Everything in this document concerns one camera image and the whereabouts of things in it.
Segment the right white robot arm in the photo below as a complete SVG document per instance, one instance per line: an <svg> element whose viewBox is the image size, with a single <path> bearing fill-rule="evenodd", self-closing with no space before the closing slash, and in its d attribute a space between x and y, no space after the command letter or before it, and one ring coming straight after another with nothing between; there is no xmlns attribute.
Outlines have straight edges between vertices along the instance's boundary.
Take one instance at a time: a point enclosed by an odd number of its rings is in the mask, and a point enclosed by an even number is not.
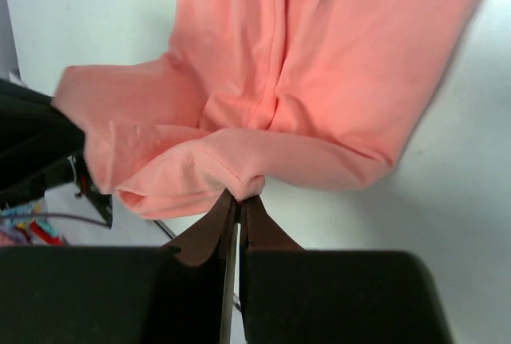
<svg viewBox="0 0 511 344"><path fill-rule="evenodd" d="M89 173L69 163L83 134L47 96L1 83L1 205L12 208ZM223 192L163 247L1 249L4 343L224 343L238 204Z"/></svg>

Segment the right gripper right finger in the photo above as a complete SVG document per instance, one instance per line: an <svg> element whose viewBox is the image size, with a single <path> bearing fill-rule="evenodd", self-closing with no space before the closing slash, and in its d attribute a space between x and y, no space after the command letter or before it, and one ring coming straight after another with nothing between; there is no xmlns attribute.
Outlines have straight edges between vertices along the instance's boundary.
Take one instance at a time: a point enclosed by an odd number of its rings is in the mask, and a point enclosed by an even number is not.
<svg viewBox="0 0 511 344"><path fill-rule="evenodd" d="M240 248L244 251L303 251L267 213L259 196L240 204Z"/></svg>

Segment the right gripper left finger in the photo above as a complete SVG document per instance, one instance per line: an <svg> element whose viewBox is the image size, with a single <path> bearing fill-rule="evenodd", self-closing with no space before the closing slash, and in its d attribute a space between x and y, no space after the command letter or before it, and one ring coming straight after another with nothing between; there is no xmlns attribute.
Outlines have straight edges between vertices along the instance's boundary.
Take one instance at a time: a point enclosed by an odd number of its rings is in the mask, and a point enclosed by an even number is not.
<svg viewBox="0 0 511 344"><path fill-rule="evenodd" d="M211 210L164 246L159 296L165 343L228 343L236 263L236 209L223 191Z"/></svg>

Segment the pink t-shirt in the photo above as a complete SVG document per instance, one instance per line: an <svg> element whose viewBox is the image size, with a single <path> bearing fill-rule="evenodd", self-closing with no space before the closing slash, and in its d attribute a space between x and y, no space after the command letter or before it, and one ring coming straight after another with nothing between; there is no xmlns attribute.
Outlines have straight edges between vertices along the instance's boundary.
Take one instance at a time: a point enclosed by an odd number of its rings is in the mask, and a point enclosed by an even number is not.
<svg viewBox="0 0 511 344"><path fill-rule="evenodd" d="M177 0L168 50L65 70L53 105L132 212L207 212L267 177L354 190L396 164L480 0Z"/></svg>

